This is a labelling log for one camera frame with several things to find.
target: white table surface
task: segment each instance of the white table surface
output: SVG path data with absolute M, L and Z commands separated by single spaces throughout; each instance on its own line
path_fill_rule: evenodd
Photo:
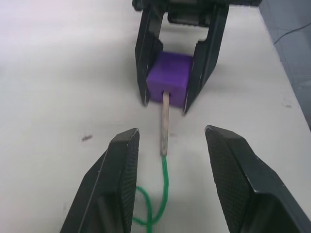
M 131 1 L 11 0 L 1 3 L 0 22 L 0 232 L 59 232 L 84 174 L 133 127 L 138 185 L 157 208 L 161 107 L 142 107 L 138 96 L 140 14 Z M 160 39 L 165 50 L 193 54 L 206 34 L 165 19 Z M 171 109 L 169 201 L 155 232 L 228 232 L 208 124 L 245 137 L 311 217 L 311 133 L 256 8 L 230 8 L 213 74 L 186 116 Z M 81 142 L 85 134 L 93 138 Z M 142 197 L 135 215 L 145 217 Z

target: gray wall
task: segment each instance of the gray wall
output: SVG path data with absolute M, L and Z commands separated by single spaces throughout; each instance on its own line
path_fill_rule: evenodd
M 263 0 L 259 8 L 273 41 L 311 22 L 310 0 Z M 276 50 L 311 126 L 311 25 L 283 37 Z

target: wooden stick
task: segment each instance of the wooden stick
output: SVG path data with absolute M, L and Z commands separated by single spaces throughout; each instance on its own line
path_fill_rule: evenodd
M 169 136 L 169 111 L 170 94 L 169 92 L 164 92 L 162 105 L 161 156 L 167 156 L 167 144 Z

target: debris speck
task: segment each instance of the debris speck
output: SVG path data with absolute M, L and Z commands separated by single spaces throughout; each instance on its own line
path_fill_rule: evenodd
M 86 142 L 86 141 L 88 141 L 88 140 L 90 140 L 90 139 L 92 139 L 93 138 L 93 135 L 85 135 L 82 139 L 81 139 L 81 141 L 82 142 Z

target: textured gripper pad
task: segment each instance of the textured gripper pad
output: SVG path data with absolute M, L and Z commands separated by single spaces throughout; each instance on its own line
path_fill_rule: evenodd
M 251 187 L 230 148 L 216 132 L 207 134 L 210 163 L 218 197 L 230 233 L 239 233 L 245 218 Z
M 125 158 L 125 169 L 120 180 L 121 211 L 124 216 L 124 233 L 130 233 L 134 211 L 137 165 L 138 165 L 139 134 L 136 133 L 128 142 Z
M 171 105 L 183 108 L 191 65 L 191 56 L 161 52 L 147 77 L 151 100 L 162 102 L 165 91 Z

